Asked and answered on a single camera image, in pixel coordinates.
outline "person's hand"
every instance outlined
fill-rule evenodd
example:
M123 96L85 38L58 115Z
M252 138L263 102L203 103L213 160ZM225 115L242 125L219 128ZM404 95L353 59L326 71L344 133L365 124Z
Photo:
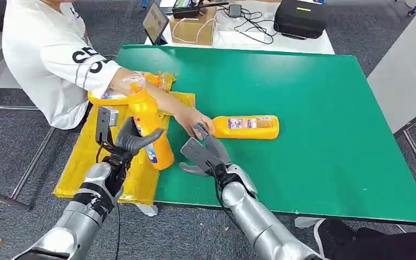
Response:
M198 122L205 125L206 129L211 133L215 132L215 126L213 125L211 119L208 116L200 113L195 108L183 105L173 114L173 116L176 121L186 130L190 137L197 136L198 139L202 138L200 132L197 130L194 131L192 128L192 125Z

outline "green tabletop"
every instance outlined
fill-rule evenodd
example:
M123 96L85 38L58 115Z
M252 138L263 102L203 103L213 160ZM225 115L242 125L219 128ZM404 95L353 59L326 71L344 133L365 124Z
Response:
M123 45L117 62L175 73L172 90L212 118L276 115L274 140L221 140L271 210L416 223L416 182L355 57ZM212 178L179 169L188 136L174 119L168 139L155 201L219 206Z

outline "orange bottle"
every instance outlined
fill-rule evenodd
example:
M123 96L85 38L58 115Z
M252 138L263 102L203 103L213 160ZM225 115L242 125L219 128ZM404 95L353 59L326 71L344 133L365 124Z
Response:
M274 115L218 116L213 124L217 138L274 139L280 131Z
M162 128L162 122L157 115L157 102L144 88L145 79L130 76L122 82L128 83L132 91L128 98L128 108L132 111L133 119L139 133L144 136L157 128ZM159 139L144 147L147 156L155 169L163 170L174 162L174 155L166 137L166 131Z

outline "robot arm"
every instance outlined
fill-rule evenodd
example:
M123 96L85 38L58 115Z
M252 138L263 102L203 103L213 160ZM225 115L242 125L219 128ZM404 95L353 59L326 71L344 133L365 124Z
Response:
M100 107L96 128L96 142L111 154L87 171L84 182L55 226L15 260L86 259L96 232L122 194L133 156L164 131L158 129L140 137L133 119L128 118L118 133L115 146L109 129L116 122L115 112Z
M223 204L230 208L237 226L263 260L323 260L314 250L299 241L259 200L248 174L230 163L224 146L203 126L195 126L204 137L205 146L191 138L181 153L194 166L182 162L180 167L192 174L212 176L221 190Z

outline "plastic bottle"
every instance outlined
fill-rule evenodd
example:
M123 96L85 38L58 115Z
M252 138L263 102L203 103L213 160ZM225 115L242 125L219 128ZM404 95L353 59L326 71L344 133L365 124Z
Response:
M128 85L131 90L131 94L127 97L128 108L132 111L139 133L148 135L155 129L162 128L162 122L157 115L157 102L144 88L145 79L139 75L132 75L123 79L122 85ZM159 139L144 148L155 169L163 170L174 162L166 131Z
M217 138L274 139L280 131L274 115L218 116L213 124Z

